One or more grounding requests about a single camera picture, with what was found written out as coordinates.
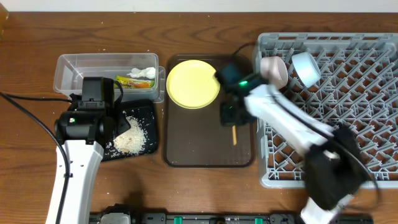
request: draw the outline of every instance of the green light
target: green light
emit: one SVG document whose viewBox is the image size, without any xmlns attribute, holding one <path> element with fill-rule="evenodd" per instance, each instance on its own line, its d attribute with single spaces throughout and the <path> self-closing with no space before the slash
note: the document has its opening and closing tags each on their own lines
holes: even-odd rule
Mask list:
<svg viewBox="0 0 398 224">
<path fill-rule="evenodd" d="M 242 82 L 239 83 L 239 85 L 241 85 L 241 86 L 244 86 L 246 84 L 248 84 L 248 81 L 242 81 Z"/>
</svg>

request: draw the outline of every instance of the wooden table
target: wooden table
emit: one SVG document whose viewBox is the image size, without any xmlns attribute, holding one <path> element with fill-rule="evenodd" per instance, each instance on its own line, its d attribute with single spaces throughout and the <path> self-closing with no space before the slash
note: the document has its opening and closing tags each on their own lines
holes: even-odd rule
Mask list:
<svg viewBox="0 0 398 224">
<path fill-rule="evenodd" d="M 64 97 L 53 91 L 61 54 L 153 52 L 161 66 L 181 53 L 228 54 L 263 32 L 398 32 L 398 14 L 11 13 L 0 42 L 0 90 Z M 43 223 L 55 177 L 55 144 L 30 118 L 0 100 L 0 222 Z M 21 101 L 53 126 L 66 103 Z M 163 105 L 157 105 L 162 117 Z M 162 130 L 162 119 L 159 128 Z M 304 190 L 265 189 L 257 162 L 243 169 L 173 169 L 159 151 L 101 164 L 91 210 L 114 203 L 178 213 L 298 212 Z M 376 223 L 397 223 L 398 190 L 384 190 Z M 361 190 L 367 205 L 374 192 Z"/>
</svg>

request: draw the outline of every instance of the snack package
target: snack package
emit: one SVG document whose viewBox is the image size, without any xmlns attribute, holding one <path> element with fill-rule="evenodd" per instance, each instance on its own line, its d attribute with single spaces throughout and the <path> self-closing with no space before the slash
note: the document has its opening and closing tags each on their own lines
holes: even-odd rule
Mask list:
<svg viewBox="0 0 398 224">
<path fill-rule="evenodd" d="M 153 80 L 136 80 L 134 78 L 116 76 L 116 81 L 118 81 L 125 89 L 136 89 L 136 88 L 152 88 L 155 81 Z"/>
</svg>

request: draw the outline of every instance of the dish rack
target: dish rack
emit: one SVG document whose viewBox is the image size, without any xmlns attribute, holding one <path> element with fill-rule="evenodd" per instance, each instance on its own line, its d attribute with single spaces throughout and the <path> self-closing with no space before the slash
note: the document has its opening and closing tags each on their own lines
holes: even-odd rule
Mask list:
<svg viewBox="0 0 398 224">
<path fill-rule="evenodd" d="M 289 81 L 281 93 L 315 119 L 349 126 L 358 137 L 366 167 L 380 188 L 398 188 L 398 34 L 264 33 L 253 63 L 281 57 Z M 292 55 L 311 53 L 321 79 L 307 88 Z M 258 120 L 260 183 L 266 188 L 302 188 L 303 158 L 267 123 Z M 371 182 L 362 188 L 374 188 Z"/>
</svg>

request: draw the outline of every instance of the green tape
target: green tape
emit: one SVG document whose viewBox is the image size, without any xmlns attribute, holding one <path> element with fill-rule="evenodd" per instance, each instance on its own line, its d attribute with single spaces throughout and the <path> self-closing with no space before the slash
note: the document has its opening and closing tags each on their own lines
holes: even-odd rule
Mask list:
<svg viewBox="0 0 398 224">
<path fill-rule="evenodd" d="M 262 224 L 262 218 L 255 218 L 254 224 Z"/>
<path fill-rule="evenodd" d="M 174 224 L 182 224 L 182 217 L 174 217 Z"/>
</svg>

